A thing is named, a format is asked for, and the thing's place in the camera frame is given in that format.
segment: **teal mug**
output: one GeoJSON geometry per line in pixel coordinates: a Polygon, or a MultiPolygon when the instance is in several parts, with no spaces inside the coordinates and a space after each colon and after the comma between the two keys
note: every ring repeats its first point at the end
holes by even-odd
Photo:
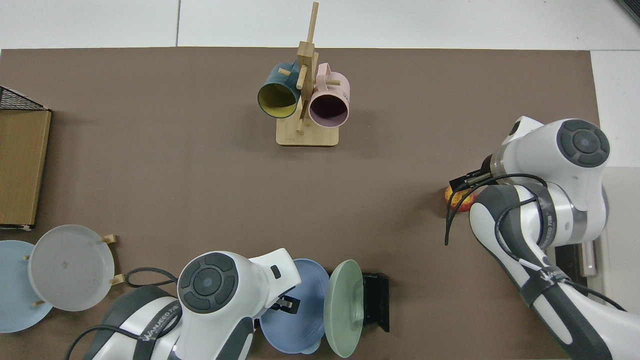
{"type": "Polygon", "coordinates": [[[258,91],[258,105],[271,117],[290,117],[298,107],[300,90],[296,88],[300,70],[298,62],[279,63],[258,91]]]}

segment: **black cable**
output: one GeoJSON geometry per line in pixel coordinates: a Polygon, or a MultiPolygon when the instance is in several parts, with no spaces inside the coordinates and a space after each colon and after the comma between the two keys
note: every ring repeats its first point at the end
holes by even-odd
{"type": "Polygon", "coordinates": [[[71,352],[74,350],[74,347],[76,347],[76,345],[80,342],[80,340],[82,340],[82,338],[87,335],[90,332],[96,331],[96,330],[110,330],[110,331],[115,331],[119,334],[122,334],[124,336],[128,336],[132,339],[138,339],[138,335],[135,335],[133,332],[129,332],[126,330],[123,330],[117,326],[113,326],[113,325],[96,325],[96,326],[92,326],[89,329],[83,331],[75,340],[73,343],[71,343],[71,346],[69,347],[69,349],[67,350],[67,354],[65,356],[65,360],[69,360],[69,358],[71,357],[71,352]]]}
{"type": "Polygon", "coordinates": [[[173,323],[171,325],[167,326],[166,328],[164,328],[164,330],[162,330],[162,332],[160,332],[160,335],[158,335],[158,339],[162,338],[164,335],[167,335],[169,332],[171,332],[171,330],[173,330],[173,328],[178,326],[178,323],[180,322],[181,318],[182,318],[182,308],[180,307],[178,309],[178,315],[175,316],[175,319],[173,320],[173,323]]]}
{"type": "Polygon", "coordinates": [[[495,234],[495,239],[498,241],[498,245],[500,245],[500,247],[502,248],[502,250],[511,257],[511,259],[514,259],[515,261],[519,261],[520,258],[515,256],[515,254],[513,254],[509,248],[507,247],[507,244],[504,243],[504,241],[502,241],[502,238],[500,237],[500,224],[502,223],[502,220],[504,219],[505,216],[507,216],[507,214],[509,213],[509,211],[515,209],[515,208],[519,208],[520,206],[529,204],[531,202],[534,201],[538,201],[538,198],[533,195],[534,197],[532,197],[531,199],[527,199],[524,201],[520,201],[517,204],[511,205],[510,207],[506,208],[505,210],[502,211],[502,213],[500,213],[500,216],[498,217],[498,220],[495,221],[495,225],[493,227],[493,233],[495,234]]]}
{"type": "Polygon", "coordinates": [[[606,302],[610,303],[611,305],[613,305],[613,307],[615,307],[616,309],[618,309],[618,310],[620,310],[620,311],[627,312],[627,310],[625,310],[625,308],[624,308],[624,307],[620,306],[617,302],[613,301],[611,298],[607,297],[607,296],[606,296],[606,295],[604,295],[604,294],[601,294],[601,293],[599,293],[599,292],[597,292],[597,291],[595,291],[595,290],[589,289],[588,287],[586,287],[586,286],[584,286],[584,285],[582,285],[582,284],[578,284],[577,282],[573,282],[573,281],[571,281],[571,280],[565,280],[565,281],[564,281],[564,283],[565,283],[565,284],[568,284],[568,285],[571,285],[571,286],[573,286],[574,288],[576,288],[576,289],[578,289],[578,290],[586,291],[586,292],[588,292],[588,293],[592,294],[592,295],[593,295],[593,296],[595,296],[595,297],[599,297],[599,298],[601,298],[602,300],[604,300],[604,301],[606,301],[606,302]]]}
{"type": "MultiPolygon", "coordinates": [[[[451,224],[453,223],[453,218],[456,216],[456,214],[458,213],[458,209],[460,209],[460,206],[462,206],[462,203],[467,199],[467,197],[469,197],[469,195],[471,195],[471,193],[476,191],[478,188],[480,188],[480,187],[482,187],[484,185],[487,185],[492,181],[501,180],[501,179],[507,179],[509,177],[526,177],[528,179],[533,179],[533,180],[541,183],[542,186],[544,186],[545,188],[548,187],[547,182],[544,179],[542,179],[539,176],[535,176],[535,175],[531,175],[531,174],[515,173],[515,174],[505,174],[505,175],[498,175],[498,176],[490,177],[490,178],[488,178],[486,180],[483,180],[483,181],[477,183],[475,186],[472,186],[470,188],[471,191],[467,192],[465,195],[462,196],[462,198],[458,202],[458,205],[456,205],[456,207],[453,209],[453,212],[451,213],[451,217],[449,218],[449,208],[451,207],[451,202],[453,200],[453,195],[456,193],[456,192],[452,192],[451,196],[449,197],[449,203],[447,204],[447,221],[446,221],[445,233],[444,233],[444,245],[445,246],[447,246],[449,244],[449,231],[451,230],[451,224]]],[[[463,185],[465,185],[465,184],[461,184],[461,185],[457,186],[456,189],[460,188],[463,185]]]]}
{"type": "Polygon", "coordinates": [[[124,277],[124,281],[127,283],[127,285],[129,285],[132,288],[141,288],[142,286],[147,286],[147,285],[154,285],[154,286],[167,285],[167,284],[171,284],[172,282],[175,282],[177,284],[178,283],[178,278],[173,276],[173,274],[171,274],[170,272],[168,272],[166,270],[158,269],[158,268],[135,268],[135,269],[131,270],[130,272],[127,272],[127,275],[124,277]],[[165,280],[165,281],[161,281],[161,282],[155,282],[154,284],[144,284],[144,285],[133,284],[131,281],[129,281],[129,278],[133,274],[136,274],[138,272],[156,272],[158,274],[162,274],[162,275],[168,277],[169,280],[165,280]]]}

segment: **yellow red object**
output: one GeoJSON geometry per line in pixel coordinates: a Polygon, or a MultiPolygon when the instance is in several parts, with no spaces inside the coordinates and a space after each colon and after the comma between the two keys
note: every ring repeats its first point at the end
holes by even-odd
{"type": "MultiPolygon", "coordinates": [[[[455,208],[458,205],[458,203],[460,202],[460,199],[462,199],[462,197],[466,193],[468,193],[469,191],[471,191],[471,190],[470,189],[469,190],[463,190],[463,191],[457,192],[455,195],[453,195],[453,199],[451,201],[451,208],[452,209],[455,208]]],[[[444,202],[447,203],[447,204],[449,203],[449,197],[451,196],[451,192],[452,192],[451,186],[447,186],[447,188],[444,190],[444,202]]],[[[476,201],[476,197],[477,197],[477,194],[475,192],[472,193],[471,195],[469,195],[465,199],[465,201],[462,203],[460,208],[458,209],[458,212],[464,213],[466,211],[469,211],[471,209],[471,205],[473,205],[474,201],[476,201]]]]}

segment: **plate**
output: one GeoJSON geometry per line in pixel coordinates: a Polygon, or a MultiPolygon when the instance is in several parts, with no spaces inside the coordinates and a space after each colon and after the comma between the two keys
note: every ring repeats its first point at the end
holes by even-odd
{"type": "Polygon", "coordinates": [[[311,354],[324,335],[324,295],[329,275],[318,263],[295,259],[302,282],[286,295],[300,300],[297,314],[267,310],[260,318],[264,337],[285,354],[311,354]]]}
{"type": "Polygon", "coordinates": [[[324,300],[324,329],[329,345],[347,358],[358,346],[364,326],[364,284],[354,260],[345,260],[331,274],[324,300]]]}
{"type": "Polygon", "coordinates": [[[51,310],[51,304],[33,306],[40,298],[29,282],[29,261],[33,244],[18,240],[0,241],[0,332],[16,332],[34,326],[51,310]]]}
{"type": "Polygon", "coordinates": [[[102,237],[80,225],[51,229],[36,243],[29,280],[38,296],[66,311],[98,304],[111,288],[114,266],[102,237]]]}

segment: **sage green plate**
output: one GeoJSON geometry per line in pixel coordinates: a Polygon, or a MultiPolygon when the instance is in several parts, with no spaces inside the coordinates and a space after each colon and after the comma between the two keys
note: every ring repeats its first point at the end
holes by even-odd
{"type": "Polygon", "coordinates": [[[362,271],[354,260],[345,260],[329,278],[324,298],[324,331],[338,356],[347,358],[356,350],[363,321],[362,271]]]}

